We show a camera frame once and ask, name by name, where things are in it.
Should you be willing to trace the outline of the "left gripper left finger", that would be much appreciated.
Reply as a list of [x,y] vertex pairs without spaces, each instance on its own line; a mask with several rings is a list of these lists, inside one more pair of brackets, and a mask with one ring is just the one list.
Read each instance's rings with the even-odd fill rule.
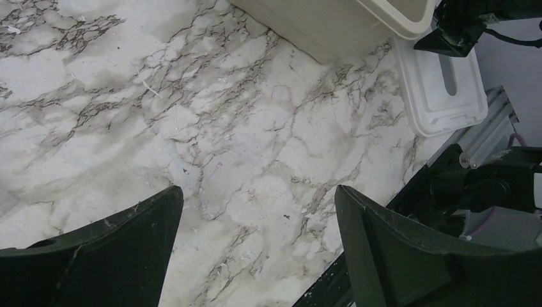
[[1,250],[2,306],[157,306],[183,210],[171,186],[28,248]]

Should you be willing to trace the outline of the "white bin lid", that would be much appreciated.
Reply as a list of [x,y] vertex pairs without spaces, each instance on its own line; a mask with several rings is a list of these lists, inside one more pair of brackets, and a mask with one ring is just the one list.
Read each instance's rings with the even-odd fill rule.
[[481,123],[488,103],[477,57],[451,58],[414,49],[397,35],[391,45],[410,128],[430,138]]

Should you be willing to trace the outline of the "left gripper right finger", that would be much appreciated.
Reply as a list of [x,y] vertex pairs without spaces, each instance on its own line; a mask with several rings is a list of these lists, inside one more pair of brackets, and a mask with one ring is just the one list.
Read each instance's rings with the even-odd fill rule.
[[337,221],[357,306],[540,306],[541,250],[466,242],[347,185]]

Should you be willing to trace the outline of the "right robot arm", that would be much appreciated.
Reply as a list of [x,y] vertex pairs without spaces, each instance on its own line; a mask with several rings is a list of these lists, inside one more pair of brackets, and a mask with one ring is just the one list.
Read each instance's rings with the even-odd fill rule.
[[[488,28],[491,23],[541,17],[541,1],[441,1],[434,11],[437,28],[414,49],[464,58],[483,34],[524,47],[541,48],[541,40],[517,40]],[[457,210],[481,213],[490,221],[497,207],[533,214],[541,210],[541,148],[508,147],[474,169],[437,173],[431,194],[444,220]]]

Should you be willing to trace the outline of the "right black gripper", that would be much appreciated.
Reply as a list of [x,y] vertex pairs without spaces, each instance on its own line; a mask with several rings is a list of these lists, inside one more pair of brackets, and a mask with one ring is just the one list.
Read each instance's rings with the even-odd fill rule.
[[436,29],[419,39],[414,49],[465,58],[483,34],[512,45],[541,48],[541,39],[517,40],[488,28],[502,21],[541,17],[541,1],[441,1],[434,11]]

